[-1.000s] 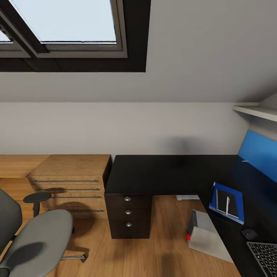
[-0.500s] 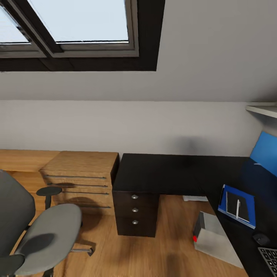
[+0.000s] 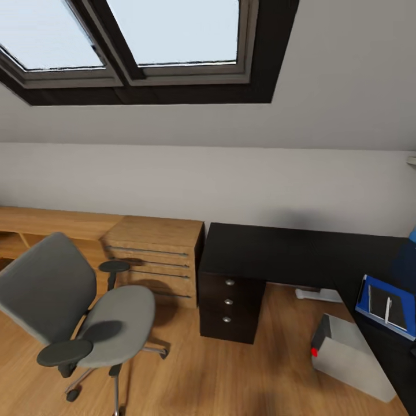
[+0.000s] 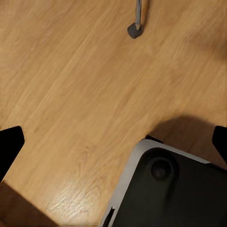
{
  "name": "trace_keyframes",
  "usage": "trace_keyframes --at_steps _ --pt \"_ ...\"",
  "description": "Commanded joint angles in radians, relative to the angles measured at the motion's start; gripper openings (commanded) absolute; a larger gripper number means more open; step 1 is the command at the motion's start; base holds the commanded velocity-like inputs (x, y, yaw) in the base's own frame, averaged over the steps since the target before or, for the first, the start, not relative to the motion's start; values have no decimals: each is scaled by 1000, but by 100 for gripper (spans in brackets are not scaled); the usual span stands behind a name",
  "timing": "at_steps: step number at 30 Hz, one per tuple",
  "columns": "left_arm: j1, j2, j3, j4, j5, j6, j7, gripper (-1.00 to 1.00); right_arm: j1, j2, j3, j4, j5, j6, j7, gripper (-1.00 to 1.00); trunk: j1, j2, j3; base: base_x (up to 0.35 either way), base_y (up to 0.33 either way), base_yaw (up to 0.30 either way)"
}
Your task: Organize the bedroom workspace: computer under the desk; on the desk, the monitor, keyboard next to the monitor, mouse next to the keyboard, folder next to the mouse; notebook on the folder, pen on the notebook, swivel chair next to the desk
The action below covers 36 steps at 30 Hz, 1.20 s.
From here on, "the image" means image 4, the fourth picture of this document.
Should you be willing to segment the swivel chair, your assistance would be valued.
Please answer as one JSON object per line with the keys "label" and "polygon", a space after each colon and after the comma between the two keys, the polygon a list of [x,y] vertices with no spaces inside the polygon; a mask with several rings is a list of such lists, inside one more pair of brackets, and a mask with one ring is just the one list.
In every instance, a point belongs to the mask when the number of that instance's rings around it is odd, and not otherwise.
{"label": "swivel chair", "polygon": [[136,20],[131,26],[127,28],[129,36],[134,39],[139,36],[142,32],[140,23],[141,23],[141,5],[142,0],[137,0],[136,2]]}

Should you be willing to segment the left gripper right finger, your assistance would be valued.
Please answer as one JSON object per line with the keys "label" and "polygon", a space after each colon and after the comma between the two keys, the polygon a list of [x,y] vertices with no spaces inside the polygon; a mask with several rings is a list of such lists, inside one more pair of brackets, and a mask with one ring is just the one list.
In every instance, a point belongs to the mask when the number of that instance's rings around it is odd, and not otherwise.
{"label": "left gripper right finger", "polygon": [[227,164],[227,128],[216,126],[212,143]]}

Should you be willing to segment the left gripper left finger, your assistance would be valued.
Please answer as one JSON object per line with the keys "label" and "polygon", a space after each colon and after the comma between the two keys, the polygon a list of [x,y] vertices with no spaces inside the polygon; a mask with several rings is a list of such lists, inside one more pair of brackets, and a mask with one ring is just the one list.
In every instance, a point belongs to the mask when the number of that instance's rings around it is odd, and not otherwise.
{"label": "left gripper left finger", "polygon": [[21,126],[0,131],[0,182],[25,144]]}

